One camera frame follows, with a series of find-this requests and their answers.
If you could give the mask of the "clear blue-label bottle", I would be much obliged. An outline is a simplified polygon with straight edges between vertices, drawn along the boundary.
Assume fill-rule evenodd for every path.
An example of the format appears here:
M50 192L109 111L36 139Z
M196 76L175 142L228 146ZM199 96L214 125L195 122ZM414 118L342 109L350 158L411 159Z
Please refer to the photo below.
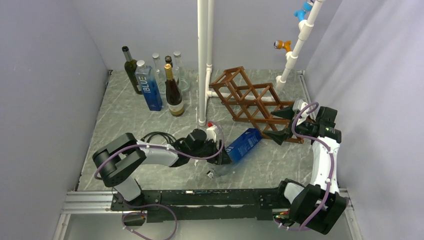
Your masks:
M163 108L163 102L159 93L153 68L150 65L146 65L144 60L138 60L136 62L134 75L149 110L160 112Z
M218 178L233 172L262 139L262 135L257 128L248 128L236 140L225 147L226 152L232 160L232 164L215 165L209 163L209 170L206 175L210 178Z

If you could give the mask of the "brown wooden wine rack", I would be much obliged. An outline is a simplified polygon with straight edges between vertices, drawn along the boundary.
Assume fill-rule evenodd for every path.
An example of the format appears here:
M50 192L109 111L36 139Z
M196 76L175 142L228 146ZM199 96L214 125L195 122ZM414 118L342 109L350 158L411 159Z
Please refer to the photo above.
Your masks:
M262 137L271 139L264 132L289 129L289 120L272 115L293 101L282 101L272 83L252 83L244 67L228 68L209 87L226 107L234 122L250 123Z

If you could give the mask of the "brown bottle gold foil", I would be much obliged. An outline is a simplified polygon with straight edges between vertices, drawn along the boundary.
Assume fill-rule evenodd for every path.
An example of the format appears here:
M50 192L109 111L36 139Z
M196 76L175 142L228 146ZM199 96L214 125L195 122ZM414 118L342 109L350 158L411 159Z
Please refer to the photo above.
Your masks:
M174 78L172 66L169 63L164 65L164 71L166 76L166 101L169 112L174 117L181 116L184 111L184 103L182 98L181 90Z

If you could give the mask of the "clear bottle dark label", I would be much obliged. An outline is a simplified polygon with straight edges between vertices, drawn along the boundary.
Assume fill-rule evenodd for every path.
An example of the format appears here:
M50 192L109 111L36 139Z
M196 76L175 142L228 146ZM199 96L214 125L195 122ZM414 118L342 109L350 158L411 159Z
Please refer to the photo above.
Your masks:
M187 92L190 89L190 81L187 79L187 71L182 61L182 55L180 51L175 51L174 56L174 68L178 77L178 86L182 92Z

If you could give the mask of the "clear bottle with cork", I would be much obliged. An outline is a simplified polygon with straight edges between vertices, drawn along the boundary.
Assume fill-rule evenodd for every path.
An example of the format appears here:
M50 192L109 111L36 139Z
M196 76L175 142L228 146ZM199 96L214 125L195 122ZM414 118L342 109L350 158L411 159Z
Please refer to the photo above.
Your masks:
M166 77L164 75L163 63L161 62L160 55L156 52L152 54L152 59L154 63L155 79L157 81L159 93L161 95L165 95L166 94Z

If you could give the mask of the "small dark bottle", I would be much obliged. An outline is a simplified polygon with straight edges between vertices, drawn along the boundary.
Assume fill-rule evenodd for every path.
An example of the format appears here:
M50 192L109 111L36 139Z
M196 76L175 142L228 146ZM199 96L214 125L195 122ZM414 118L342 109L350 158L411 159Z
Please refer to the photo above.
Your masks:
M172 57L170 55L165 56L165 63L166 64L170 64L171 65L171 69L172 69L172 73L174 76L174 79L176 80L176 83L179 85L180 84L180 80L179 80L179 69L177 67L176 64L173 64L173 60Z

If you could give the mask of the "dark green wine bottle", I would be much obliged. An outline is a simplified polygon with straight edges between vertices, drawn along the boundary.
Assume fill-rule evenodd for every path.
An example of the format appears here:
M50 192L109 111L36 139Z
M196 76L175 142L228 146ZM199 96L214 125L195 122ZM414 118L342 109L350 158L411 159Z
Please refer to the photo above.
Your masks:
M122 49L122 52L123 52L125 60L126 60L126 62L124 63L124 69L125 69L125 72L126 72L128 78L129 78L129 81L130 81L134 91L138 95L142 95L143 92L140 89L139 83L138 83L136 76L135 76L135 71L137 69L137 61L131 56L131 53L130 53L129 48L127 46L123 46L121 49Z

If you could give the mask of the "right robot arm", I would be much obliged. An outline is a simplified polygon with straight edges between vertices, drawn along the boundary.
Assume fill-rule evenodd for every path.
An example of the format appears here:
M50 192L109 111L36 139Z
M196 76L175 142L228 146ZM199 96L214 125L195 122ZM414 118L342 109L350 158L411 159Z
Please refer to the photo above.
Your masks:
M266 136L279 145L292 136L309 139L313 152L310 183L304 186L285 179L278 187L276 203L289 207L286 219L274 217L279 224L289 221L299 224L298 231L310 229L326 235L346 209L348 202L340 195L337 180L337 155L342 142L342 133L335 128L337 113L317 102L304 101L271 112L289 120L289 125L280 131L265 130Z

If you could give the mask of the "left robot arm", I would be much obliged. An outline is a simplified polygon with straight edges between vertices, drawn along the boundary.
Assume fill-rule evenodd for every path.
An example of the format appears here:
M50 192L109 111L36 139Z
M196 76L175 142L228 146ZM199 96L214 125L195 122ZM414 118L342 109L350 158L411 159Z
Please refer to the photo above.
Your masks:
M103 181L106 187L114 188L131 210L139 209L144 203L142 188L132 177L141 165L176 168L190 159L205 160L215 166L233 164L223 140L208 136L199 128L167 144L137 140L132 133L124 133L96 151L92 159L97 168L94 178Z

